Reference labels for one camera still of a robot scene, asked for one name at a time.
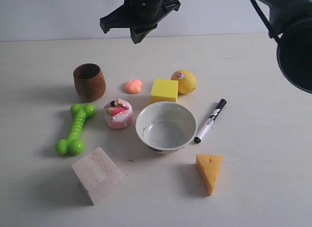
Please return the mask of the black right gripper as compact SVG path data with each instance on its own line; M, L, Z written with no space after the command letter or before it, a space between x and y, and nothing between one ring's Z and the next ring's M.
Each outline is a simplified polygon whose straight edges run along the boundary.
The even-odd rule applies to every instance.
M123 5L100 18L100 27L105 34L113 28L128 28L133 43L138 44L180 6L179 0L124 0Z

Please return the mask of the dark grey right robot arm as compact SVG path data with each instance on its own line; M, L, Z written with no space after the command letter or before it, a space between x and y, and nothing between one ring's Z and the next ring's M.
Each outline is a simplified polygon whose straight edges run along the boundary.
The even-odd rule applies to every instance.
M276 58L285 78L297 88L312 91L312 0L249 0L277 44ZM99 24L103 33L128 28L140 43L172 11L179 0L124 0Z

